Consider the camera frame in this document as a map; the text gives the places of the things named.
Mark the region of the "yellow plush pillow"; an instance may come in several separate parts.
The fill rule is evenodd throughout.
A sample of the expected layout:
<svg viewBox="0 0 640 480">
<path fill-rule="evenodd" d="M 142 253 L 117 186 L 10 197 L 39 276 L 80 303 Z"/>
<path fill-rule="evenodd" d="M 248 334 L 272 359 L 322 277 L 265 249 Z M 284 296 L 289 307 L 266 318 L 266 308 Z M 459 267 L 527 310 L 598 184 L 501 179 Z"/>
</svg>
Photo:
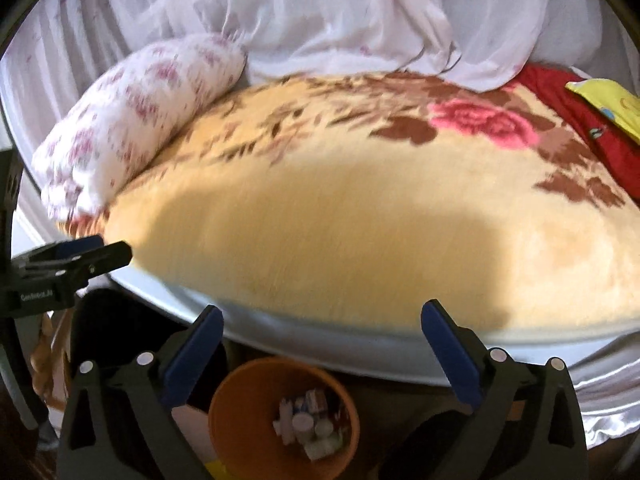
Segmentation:
<svg viewBox="0 0 640 480">
<path fill-rule="evenodd" d="M 611 79 L 590 78 L 570 81 L 565 88 L 583 98 L 623 130 L 635 144 L 640 142 L 639 97 Z"/>
</svg>

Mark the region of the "white tube bottle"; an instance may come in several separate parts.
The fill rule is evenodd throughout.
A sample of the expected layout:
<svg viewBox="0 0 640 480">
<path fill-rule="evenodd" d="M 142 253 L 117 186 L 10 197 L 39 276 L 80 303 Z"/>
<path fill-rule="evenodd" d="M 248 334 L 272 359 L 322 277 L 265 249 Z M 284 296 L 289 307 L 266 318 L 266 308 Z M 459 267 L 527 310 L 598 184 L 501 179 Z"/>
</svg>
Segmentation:
<svg viewBox="0 0 640 480">
<path fill-rule="evenodd" d="M 293 416 L 292 402 L 282 400 L 279 404 L 279 418 L 272 422 L 272 426 L 284 445 L 291 445 L 295 441 Z"/>
</svg>

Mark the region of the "yellow floral plush blanket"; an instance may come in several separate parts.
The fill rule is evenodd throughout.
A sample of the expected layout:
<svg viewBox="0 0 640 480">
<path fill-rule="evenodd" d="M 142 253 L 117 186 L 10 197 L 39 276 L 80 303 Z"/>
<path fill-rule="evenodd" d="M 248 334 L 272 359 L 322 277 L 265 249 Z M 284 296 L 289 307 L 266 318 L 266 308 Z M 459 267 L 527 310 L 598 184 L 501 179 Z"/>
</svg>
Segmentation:
<svg viewBox="0 0 640 480">
<path fill-rule="evenodd" d="M 522 84 L 293 77 L 199 114 L 74 237 L 216 301 L 414 332 L 639 321 L 639 208 Z"/>
</svg>

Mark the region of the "sheer white pink curtain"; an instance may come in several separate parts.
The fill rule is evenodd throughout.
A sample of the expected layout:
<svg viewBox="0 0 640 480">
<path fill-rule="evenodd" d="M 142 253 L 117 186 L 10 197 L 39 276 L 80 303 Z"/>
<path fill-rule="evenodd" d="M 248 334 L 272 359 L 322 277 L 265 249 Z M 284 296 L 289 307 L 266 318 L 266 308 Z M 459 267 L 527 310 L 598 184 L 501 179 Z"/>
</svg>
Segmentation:
<svg viewBox="0 0 640 480">
<path fill-rule="evenodd" d="M 30 156 L 108 68 L 199 32 L 238 40 L 253 84 L 410 68 L 486 90 L 534 61 L 639 87 L 638 51 L 605 0 L 38 0 L 1 61 L 14 142 Z"/>
</svg>

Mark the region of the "red cloth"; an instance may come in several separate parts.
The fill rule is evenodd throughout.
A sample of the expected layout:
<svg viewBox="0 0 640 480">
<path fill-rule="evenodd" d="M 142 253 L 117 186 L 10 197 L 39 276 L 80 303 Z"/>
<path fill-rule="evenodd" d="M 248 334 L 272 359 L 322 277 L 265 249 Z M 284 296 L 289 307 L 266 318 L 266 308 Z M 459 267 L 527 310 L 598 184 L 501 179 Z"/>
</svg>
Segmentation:
<svg viewBox="0 0 640 480">
<path fill-rule="evenodd" d="M 611 119 L 571 92 L 568 82 L 583 81 L 567 68 L 527 63 L 513 78 L 569 124 L 613 179 L 639 205 L 639 145 Z"/>
</svg>

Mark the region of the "floral rolled quilt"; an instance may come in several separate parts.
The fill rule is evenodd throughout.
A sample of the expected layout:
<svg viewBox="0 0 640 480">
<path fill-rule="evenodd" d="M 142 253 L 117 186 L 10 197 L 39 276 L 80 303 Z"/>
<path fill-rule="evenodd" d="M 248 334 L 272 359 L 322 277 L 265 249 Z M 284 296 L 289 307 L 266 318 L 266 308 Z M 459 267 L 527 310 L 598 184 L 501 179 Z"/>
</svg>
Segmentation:
<svg viewBox="0 0 640 480">
<path fill-rule="evenodd" d="M 195 34 L 148 44 L 99 76 L 32 156 L 48 216 L 98 214 L 245 63 L 237 42 Z"/>
</svg>

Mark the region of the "pale green white-capped bottle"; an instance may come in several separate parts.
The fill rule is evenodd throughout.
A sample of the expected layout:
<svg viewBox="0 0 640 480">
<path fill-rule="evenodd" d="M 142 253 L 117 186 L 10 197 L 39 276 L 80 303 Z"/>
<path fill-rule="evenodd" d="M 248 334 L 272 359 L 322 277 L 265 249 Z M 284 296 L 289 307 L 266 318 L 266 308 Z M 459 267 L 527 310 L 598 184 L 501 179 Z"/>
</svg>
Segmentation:
<svg viewBox="0 0 640 480">
<path fill-rule="evenodd" d="M 304 451 L 312 462 L 323 460 L 338 452 L 344 444 L 341 430 L 329 419 L 320 419 L 314 426 L 314 437 L 304 444 Z"/>
</svg>

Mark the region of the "orange trash bin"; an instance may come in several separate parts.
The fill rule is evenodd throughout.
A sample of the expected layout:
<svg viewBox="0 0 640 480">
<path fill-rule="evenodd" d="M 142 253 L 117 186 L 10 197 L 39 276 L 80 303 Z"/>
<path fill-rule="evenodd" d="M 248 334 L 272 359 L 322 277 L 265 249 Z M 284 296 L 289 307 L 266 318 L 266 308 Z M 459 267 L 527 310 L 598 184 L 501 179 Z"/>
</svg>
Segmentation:
<svg viewBox="0 0 640 480">
<path fill-rule="evenodd" d="M 318 367 L 250 361 L 218 387 L 210 440 L 235 479 L 336 479 L 354 458 L 360 421 L 346 389 Z"/>
</svg>

